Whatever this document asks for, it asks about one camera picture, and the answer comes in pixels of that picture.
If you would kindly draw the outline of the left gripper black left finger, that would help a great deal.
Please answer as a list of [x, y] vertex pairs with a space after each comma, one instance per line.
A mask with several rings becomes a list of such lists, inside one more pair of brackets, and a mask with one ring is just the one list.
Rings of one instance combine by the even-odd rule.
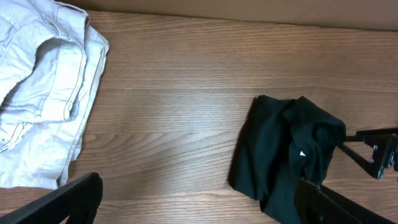
[[103, 181], [90, 172], [1, 217], [1, 224], [93, 224], [103, 198]]

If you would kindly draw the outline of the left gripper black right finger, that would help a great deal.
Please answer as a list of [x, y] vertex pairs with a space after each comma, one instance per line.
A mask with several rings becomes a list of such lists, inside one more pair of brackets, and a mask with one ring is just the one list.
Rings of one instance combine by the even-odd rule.
[[324, 185], [303, 179], [298, 181], [294, 204], [304, 224], [394, 224]]

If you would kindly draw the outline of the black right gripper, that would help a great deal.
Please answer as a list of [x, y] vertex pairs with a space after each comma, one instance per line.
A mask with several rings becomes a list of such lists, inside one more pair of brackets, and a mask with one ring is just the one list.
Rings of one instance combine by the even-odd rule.
[[340, 145], [339, 148], [352, 158], [352, 160], [354, 160], [357, 165], [359, 165], [372, 178], [381, 179], [384, 173], [384, 168], [393, 168], [397, 171], [397, 128], [356, 131], [355, 135], [347, 136], [345, 138], [345, 141], [355, 142], [363, 141], [367, 136], [378, 136], [383, 134], [392, 134], [387, 142], [386, 149], [384, 151], [376, 145], [377, 149], [374, 148], [370, 160], [366, 160], [345, 144]]

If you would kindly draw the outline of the black t-shirt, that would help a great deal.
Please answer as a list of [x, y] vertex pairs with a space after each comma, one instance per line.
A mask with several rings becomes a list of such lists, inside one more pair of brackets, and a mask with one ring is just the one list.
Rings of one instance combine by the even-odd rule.
[[299, 223], [294, 205], [300, 178], [322, 183], [344, 122], [306, 97], [253, 99], [229, 172], [229, 185], [259, 201], [263, 213], [281, 223]]

